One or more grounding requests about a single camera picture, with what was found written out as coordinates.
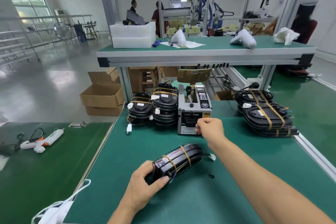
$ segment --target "stack of black casings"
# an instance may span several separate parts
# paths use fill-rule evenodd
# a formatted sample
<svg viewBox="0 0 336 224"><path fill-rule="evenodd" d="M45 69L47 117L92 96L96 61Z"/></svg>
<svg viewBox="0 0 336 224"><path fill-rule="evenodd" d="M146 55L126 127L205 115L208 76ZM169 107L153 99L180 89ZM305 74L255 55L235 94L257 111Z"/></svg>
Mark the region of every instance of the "stack of black casings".
<svg viewBox="0 0 336 224"><path fill-rule="evenodd" d="M153 95L153 120L157 125L170 126L177 120L177 89L168 83L161 83L155 88Z"/></svg>
<svg viewBox="0 0 336 224"><path fill-rule="evenodd" d="M152 101L149 95L137 93L131 103L133 106L128 109L127 121L134 126L148 123L149 117L152 115Z"/></svg>
<svg viewBox="0 0 336 224"><path fill-rule="evenodd" d="M265 137L289 137L298 135L288 108L273 101L273 95L263 90L240 90L235 95L238 109L250 127Z"/></svg>

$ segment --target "white tissue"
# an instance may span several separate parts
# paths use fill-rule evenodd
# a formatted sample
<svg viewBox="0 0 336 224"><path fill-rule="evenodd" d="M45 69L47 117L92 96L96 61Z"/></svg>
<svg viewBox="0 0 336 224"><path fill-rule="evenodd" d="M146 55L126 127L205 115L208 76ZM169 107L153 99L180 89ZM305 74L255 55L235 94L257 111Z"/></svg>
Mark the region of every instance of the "white tissue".
<svg viewBox="0 0 336 224"><path fill-rule="evenodd" d="M242 29L234 38L231 39L230 44L242 44L245 48L254 49L257 42L246 29Z"/></svg>
<svg viewBox="0 0 336 224"><path fill-rule="evenodd" d="M172 39L170 40L171 43L178 43L179 46L183 47L187 44L187 40L186 37L183 34L183 31L181 29L179 29L175 35L172 37Z"/></svg>
<svg viewBox="0 0 336 224"><path fill-rule="evenodd" d="M289 28L282 28L273 36L275 43L285 43L285 45L290 45L293 40L296 40L300 34L295 33Z"/></svg>

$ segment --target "black plastic casing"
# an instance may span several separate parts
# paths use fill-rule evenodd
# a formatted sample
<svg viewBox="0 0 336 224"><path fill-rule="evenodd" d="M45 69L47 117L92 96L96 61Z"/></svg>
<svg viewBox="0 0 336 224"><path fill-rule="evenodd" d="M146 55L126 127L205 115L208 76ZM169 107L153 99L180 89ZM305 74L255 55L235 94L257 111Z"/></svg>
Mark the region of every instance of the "black plastic casing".
<svg viewBox="0 0 336 224"><path fill-rule="evenodd" d="M182 147L186 151L189 158L192 159L191 165L199 162L202 159L203 150L198 144L185 144ZM188 159L181 147L176 148L175 150L166 154L166 156L171 159L171 161L175 164L176 168L179 168L187 162L187 164L182 167L176 175L179 175L188 167L190 167ZM162 157L153 162L153 182L163 176L168 176L169 180L171 181L174 174L175 168L167 158Z"/></svg>

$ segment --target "person's right hand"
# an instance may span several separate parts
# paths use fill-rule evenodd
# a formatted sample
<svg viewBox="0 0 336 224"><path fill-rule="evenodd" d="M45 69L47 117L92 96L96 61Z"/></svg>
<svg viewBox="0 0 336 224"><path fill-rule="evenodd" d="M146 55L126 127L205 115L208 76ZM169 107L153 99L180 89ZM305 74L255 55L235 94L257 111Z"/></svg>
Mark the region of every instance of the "person's right hand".
<svg viewBox="0 0 336 224"><path fill-rule="evenodd" d="M220 119L201 118L198 119L195 132L202 135L208 142L210 149L216 147L218 143L226 140L223 124Z"/></svg>

